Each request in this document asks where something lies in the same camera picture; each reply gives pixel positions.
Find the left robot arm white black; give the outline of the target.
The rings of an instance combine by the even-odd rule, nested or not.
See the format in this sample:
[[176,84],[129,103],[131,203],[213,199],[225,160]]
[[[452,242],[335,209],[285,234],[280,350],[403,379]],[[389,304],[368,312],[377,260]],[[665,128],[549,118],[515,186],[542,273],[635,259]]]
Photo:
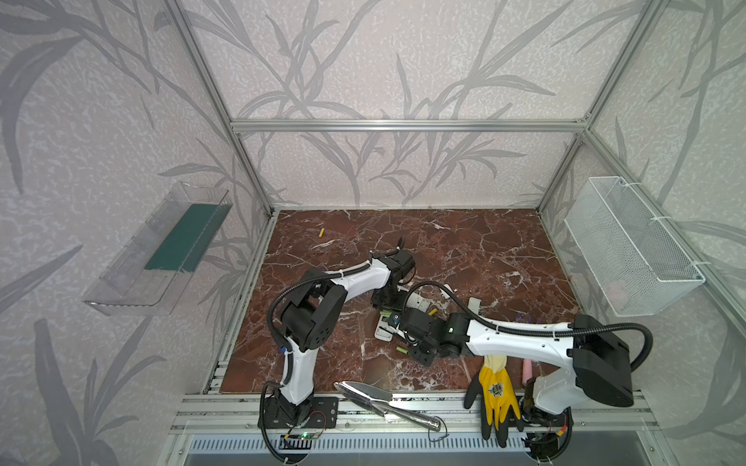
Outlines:
[[371,292],[374,309],[401,311],[407,295],[401,286],[415,268],[404,244],[400,239],[394,250],[371,252],[365,262],[336,272],[311,268],[272,301],[266,322],[284,355],[284,371],[260,402],[260,427],[295,427],[312,416],[318,352],[346,302]]

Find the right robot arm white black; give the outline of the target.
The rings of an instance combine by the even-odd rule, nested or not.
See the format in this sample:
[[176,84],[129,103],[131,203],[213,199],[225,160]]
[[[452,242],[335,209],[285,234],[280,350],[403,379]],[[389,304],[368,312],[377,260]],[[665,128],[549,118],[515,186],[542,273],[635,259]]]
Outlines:
[[650,355],[654,337],[639,323],[602,324],[579,314],[573,322],[529,324],[484,318],[458,300],[460,312],[437,318],[403,305],[390,323],[413,357],[510,356],[555,366],[528,386],[523,410],[553,416],[587,400],[612,407],[633,405],[631,375]]

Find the white remote battery cover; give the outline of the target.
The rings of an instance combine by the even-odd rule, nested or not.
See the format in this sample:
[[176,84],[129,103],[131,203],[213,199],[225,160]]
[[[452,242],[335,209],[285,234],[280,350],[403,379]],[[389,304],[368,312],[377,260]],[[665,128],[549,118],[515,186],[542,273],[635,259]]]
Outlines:
[[470,299],[468,300],[467,306],[469,310],[472,310],[472,312],[476,314],[479,314],[481,312],[481,300],[480,299],[470,297]]

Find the red white remote control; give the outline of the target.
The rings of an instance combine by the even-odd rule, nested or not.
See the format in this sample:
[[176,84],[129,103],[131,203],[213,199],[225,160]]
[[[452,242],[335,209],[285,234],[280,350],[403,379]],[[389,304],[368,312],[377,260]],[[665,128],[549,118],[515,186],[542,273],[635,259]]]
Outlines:
[[374,337],[383,342],[390,342],[394,338],[401,338],[402,333],[398,329],[400,313],[394,311],[381,311],[378,322],[375,325]]

